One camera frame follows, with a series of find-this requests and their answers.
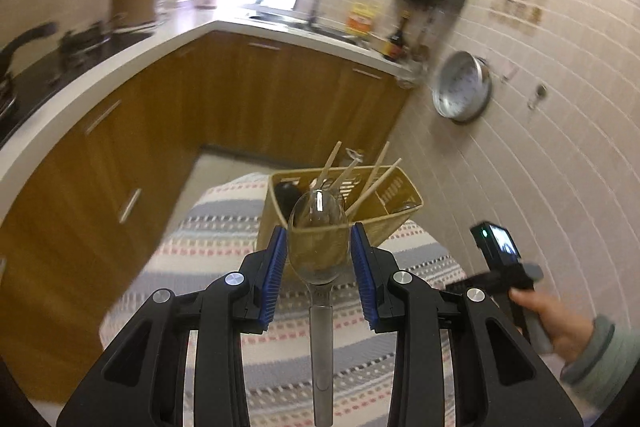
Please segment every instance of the black stovetop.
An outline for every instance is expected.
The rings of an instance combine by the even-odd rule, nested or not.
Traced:
[[[97,66],[107,58],[150,37],[153,33],[114,34],[108,42],[87,53],[81,63],[60,71],[58,51],[45,55],[14,78],[17,108],[0,121],[0,147],[42,105],[78,76]]]

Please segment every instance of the table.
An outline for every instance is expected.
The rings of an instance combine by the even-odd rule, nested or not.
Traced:
[[[127,292],[104,318],[104,346],[158,288],[177,295],[206,288],[238,269],[255,250],[268,176],[248,174],[210,188],[177,230],[158,248]],[[380,248],[398,266],[442,289],[465,273],[447,250],[413,221],[407,221]],[[396,336],[374,334],[362,316],[358,290],[338,284],[334,302],[334,425],[386,427]],[[304,287],[283,284],[274,321],[262,335],[242,335],[242,361],[252,426],[313,426],[308,297]],[[193,426],[193,371],[197,342],[191,333],[185,382],[185,427]],[[454,391],[449,344],[443,334],[446,425],[453,427]]]

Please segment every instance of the human hand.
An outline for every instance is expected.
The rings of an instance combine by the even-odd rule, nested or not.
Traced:
[[[567,363],[575,362],[589,344],[593,323],[545,293],[511,288],[509,296],[516,304],[537,313],[555,353]]]

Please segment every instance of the soy sauce bottle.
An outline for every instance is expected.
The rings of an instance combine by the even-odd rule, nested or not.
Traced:
[[[398,29],[395,33],[389,36],[385,45],[382,47],[382,55],[386,60],[397,62],[398,58],[400,58],[402,48],[404,47],[404,27],[406,26],[406,22],[409,20],[409,15],[410,14],[407,11],[402,12],[402,18],[400,19]]]

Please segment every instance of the yellow plastic basket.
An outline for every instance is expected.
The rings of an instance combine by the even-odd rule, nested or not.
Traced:
[[[376,178],[382,176],[389,166],[381,166]],[[328,177],[337,179],[345,167],[335,167],[329,170]],[[372,166],[356,167],[349,178],[340,185],[340,195],[344,200],[344,207],[358,199]],[[309,185],[315,180],[322,169],[298,169],[293,171],[274,172],[269,177],[267,197],[264,201],[264,210],[258,230],[257,250],[267,247],[276,225],[287,228],[287,219],[282,215],[280,206],[275,198],[274,187],[280,182],[292,182],[298,186],[301,192],[306,192]],[[408,203],[414,204],[411,208],[402,210]],[[402,171],[396,168],[378,189],[372,193],[351,216],[350,223],[361,222],[367,232],[367,237],[372,246],[377,247],[392,233],[394,233],[412,214],[415,214],[423,206],[420,193],[414,187],[411,180]],[[285,267],[285,279],[295,278],[287,260]]]

